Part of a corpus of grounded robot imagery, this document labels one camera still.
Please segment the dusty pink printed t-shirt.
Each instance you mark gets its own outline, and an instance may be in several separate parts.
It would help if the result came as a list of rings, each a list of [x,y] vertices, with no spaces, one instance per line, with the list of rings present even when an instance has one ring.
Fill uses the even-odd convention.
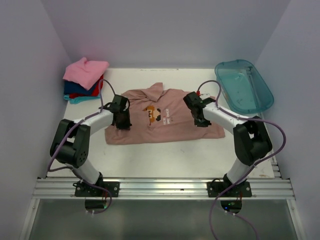
[[[157,82],[149,88],[132,89],[122,96],[130,101],[131,127],[120,130],[115,126],[105,129],[108,145],[134,145],[168,143],[199,139],[221,139],[224,129],[216,123],[197,127],[183,98],[188,92],[181,89],[164,89]]]

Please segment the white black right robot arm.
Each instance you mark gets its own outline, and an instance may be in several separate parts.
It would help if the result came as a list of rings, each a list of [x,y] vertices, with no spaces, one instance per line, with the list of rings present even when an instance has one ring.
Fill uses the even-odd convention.
[[[243,175],[273,149],[264,123],[258,116],[252,119],[236,116],[226,108],[217,106],[213,98],[202,99],[196,92],[188,93],[183,101],[191,112],[195,126],[206,128],[216,123],[233,135],[236,160],[223,176],[223,182],[212,183],[211,187],[227,196],[235,196],[241,190],[240,184],[246,180]]]

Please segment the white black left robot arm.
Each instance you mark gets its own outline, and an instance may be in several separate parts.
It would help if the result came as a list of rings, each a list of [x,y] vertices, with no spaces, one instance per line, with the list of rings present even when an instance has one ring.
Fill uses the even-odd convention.
[[[51,165],[54,160],[64,164],[86,185],[92,196],[99,196],[106,189],[103,175],[88,160],[91,135],[115,126],[119,130],[129,130],[130,101],[121,95],[114,95],[112,102],[102,105],[97,112],[77,120],[63,119],[59,122],[50,147],[51,160],[47,171],[56,172]]]

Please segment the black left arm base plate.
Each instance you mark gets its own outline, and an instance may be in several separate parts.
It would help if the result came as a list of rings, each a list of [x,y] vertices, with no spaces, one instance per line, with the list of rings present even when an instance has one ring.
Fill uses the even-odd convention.
[[[120,182],[103,181],[99,186],[90,186],[84,182],[78,181],[72,184],[75,187],[74,195],[76,197],[112,197],[119,196]]]

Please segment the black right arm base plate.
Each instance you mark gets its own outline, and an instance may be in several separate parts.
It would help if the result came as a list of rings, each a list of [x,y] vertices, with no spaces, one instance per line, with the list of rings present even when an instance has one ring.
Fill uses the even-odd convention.
[[[231,185],[219,178],[215,178],[206,183],[207,195],[209,198],[223,197],[223,198],[236,198],[245,197],[250,198],[253,196],[251,185],[246,180],[231,188]]]

